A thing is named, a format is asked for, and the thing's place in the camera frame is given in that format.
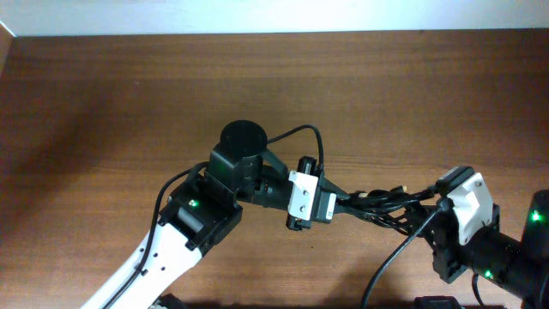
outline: black and white robotic arm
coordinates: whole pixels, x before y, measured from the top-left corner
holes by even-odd
[[[302,129],[315,132],[319,158],[304,156],[290,171],[267,146]],[[311,125],[269,140],[251,121],[228,124],[208,162],[164,185],[149,233],[82,308],[149,308],[237,226],[243,210],[238,202],[287,211],[287,228],[296,231],[345,213],[406,235],[372,277],[363,308],[379,276],[416,237],[432,248],[433,269],[447,283],[471,269],[523,299],[526,308],[549,307],[549,191],[534,195],[519,242],[499,232],[499,207],[471,167],[455,167],[414,194],[404,186],[348,194],[325,178],[323,167],[322,138]],[[160,211],[167,187],[185,175]],[[436,205],[421,204],[436,195]],[[475,284],[476,277],[479,299]]]

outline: wooden table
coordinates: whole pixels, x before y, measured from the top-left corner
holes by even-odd
[[[549,31],[15,39],[0,80],[0,307],[82,305],[136,248],[173,174],[208,158],[225,124],[269,136],[317,125],[347,191],[418,191],[455,165],[483,173],[519,238],[549,184]],[[290,167],[314,136],[272,145]],[[167,290],[189,302],[354,306],[402,242],[351,216],[290,232],[245,204],[240,224]],[[453,295],[416,240],[372,303]],[[485,303],[518,299],[480,280]]]

